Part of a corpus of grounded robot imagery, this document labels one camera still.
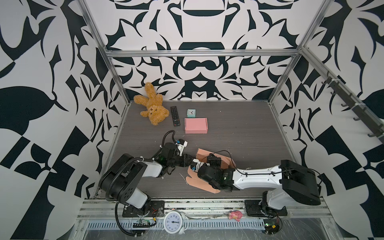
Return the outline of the pink cardboard box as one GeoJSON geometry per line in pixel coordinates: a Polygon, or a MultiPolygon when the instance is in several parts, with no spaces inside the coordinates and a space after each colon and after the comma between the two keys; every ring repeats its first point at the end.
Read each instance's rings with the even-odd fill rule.
{"type": "Polygon", "coordinates": [[[185,118],[186,134],[207,134],[208,119],[207,118],[185,118]]]}

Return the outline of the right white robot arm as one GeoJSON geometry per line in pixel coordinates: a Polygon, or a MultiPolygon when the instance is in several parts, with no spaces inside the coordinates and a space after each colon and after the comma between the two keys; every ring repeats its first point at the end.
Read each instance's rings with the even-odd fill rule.
{"type": "Polygon", "coordinates": [[[233,192],[250,188],[266,189],[261,202],[266,210],[284,207],[318,206],[321,203],[316,172],[290,160],[277,166],[242,170],[236,167],[220,168],[222,160],[209,154],[203,162],[193,160],[190,169],[214,190],[233,192]]]}

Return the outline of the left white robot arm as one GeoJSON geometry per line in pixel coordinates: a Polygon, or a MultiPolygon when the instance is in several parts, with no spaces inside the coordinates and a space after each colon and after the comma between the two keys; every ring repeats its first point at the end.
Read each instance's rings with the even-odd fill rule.
{"type": "Polygon", "coordinates": [[[106,193],[106,200],[146,212],[151,197],[138,188],[140,180],[161,178],[165,174],[170,175],[176,167],[188,167],[194,157],[183,153],[187,145],[188,142],[182,139],[165,143],[151,159],[123,154],[102,176],[99,188],[106,193]]]}

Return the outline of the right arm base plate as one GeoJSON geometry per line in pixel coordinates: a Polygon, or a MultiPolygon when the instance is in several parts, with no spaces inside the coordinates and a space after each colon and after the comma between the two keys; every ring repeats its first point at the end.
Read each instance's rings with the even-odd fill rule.
{"type": "Polygon", "coordinates": [[[275,210],[263,204],[263,201],[245,200],[245,211],[249,217],[285,217],[288,215],[286,207],[275,210]]]}

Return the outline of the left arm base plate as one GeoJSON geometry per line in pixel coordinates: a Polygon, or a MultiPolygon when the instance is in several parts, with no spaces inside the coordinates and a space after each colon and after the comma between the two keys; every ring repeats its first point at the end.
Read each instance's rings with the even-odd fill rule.
{"type": "Polygon", "coordinates": [[[165,201],[150,200],[143,207],[136,208],[133,205],[125,206],[123,210],[123,218],[135,218],[141,216],[150,216],[153,211],[162,212],[165,207],[165,201]]]}

